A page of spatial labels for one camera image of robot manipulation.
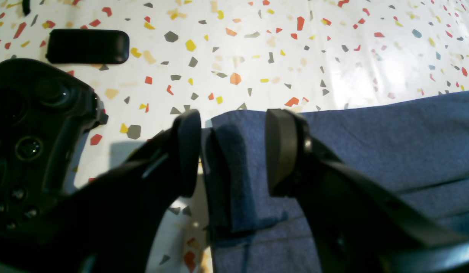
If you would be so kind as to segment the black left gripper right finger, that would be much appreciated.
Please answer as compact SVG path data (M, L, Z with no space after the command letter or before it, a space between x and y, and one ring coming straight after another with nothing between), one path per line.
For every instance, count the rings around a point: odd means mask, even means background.
M299 114L266 112L266 176L300 205L324 273L469 273L469 237L343 163Z

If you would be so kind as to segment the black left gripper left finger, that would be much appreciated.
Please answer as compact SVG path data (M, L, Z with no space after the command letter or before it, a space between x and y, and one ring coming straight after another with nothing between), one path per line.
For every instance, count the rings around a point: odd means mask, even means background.
M165 211L196 188L201 120L176 117L123 164L0 233L0 263L30 273L144 273Z

